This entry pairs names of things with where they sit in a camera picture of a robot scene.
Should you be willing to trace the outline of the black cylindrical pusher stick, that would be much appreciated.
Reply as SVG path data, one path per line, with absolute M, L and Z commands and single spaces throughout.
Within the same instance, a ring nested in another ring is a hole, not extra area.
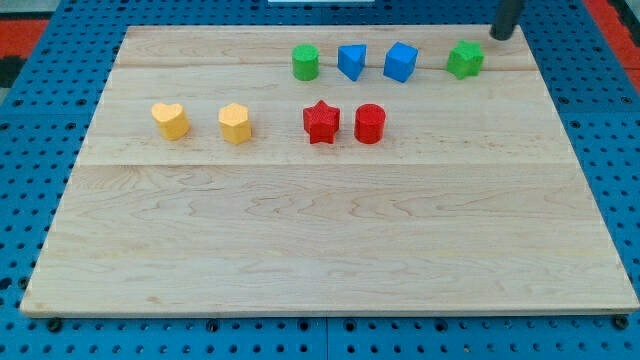
M 524 10 L 525 0 L 499 0 L 489 35 L 498 41 L 509 40 Z

